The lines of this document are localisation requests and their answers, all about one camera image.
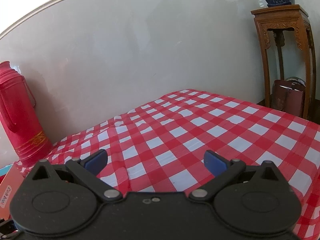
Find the red thermos flask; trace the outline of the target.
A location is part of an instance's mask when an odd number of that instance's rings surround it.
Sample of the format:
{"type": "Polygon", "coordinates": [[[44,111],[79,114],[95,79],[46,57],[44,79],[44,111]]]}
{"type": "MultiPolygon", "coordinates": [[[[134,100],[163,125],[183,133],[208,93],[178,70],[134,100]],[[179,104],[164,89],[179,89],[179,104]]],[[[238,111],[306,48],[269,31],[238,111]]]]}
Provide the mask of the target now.
{"type": "Polygon", "coordinates": [[[19,160],[32,166],[52,150],[35,112],[36,100],[26,79],[11,68],[9,61],[1,63],[1,123],[19,160]]]}

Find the colourful cardboard box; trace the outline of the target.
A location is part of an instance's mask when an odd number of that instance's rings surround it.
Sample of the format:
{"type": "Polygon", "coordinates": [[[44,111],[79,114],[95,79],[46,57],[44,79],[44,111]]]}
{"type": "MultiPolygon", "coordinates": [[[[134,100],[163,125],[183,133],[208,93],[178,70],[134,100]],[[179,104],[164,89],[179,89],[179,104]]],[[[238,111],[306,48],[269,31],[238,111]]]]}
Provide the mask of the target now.
{"type": "Polygon", "coordinates": [[[1,181],[1,218],[10,217],[10,202],[24,180],[16,164],[13,164],[1,181]]]}

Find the carved wooden plant stand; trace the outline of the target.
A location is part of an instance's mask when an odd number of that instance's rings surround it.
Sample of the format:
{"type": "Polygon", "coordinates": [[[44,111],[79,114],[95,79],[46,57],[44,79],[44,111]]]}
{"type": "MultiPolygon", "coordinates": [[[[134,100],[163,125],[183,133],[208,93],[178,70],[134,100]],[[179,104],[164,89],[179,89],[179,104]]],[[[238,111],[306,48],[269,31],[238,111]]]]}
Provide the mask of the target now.
{"type": "Polygon", "coordinates": [[[305,96],[302,118],[309,117],[309,107],[315,101],[317,67],[315,44],[308,13],[298,4],[281,5],[251,11],[260,44],[264,73],[265,106],[271,107],[270,68],[267,51],[274,40],[279,62],[280,79],[285,79],[282,48],[285,46],[285,31],[294,34],[297,48],[302,52],[305,66],[305,96]]]}

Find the red white checkered tablecloth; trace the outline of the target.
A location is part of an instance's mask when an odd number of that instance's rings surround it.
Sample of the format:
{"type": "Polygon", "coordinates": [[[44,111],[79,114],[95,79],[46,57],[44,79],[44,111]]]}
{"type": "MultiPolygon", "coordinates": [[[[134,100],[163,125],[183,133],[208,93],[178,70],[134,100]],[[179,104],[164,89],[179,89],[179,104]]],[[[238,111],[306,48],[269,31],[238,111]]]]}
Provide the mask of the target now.
{"type": "Polygon", "coordinates": [[[319,126],[197,90],[162,96],[56,144],[25,169],[10,211],[13,239],[319,239],[319,126]],[[66,162],[106,150],[103,202],[66,162]],[[211,150],[245,171],[209,201],[211,150]]]}

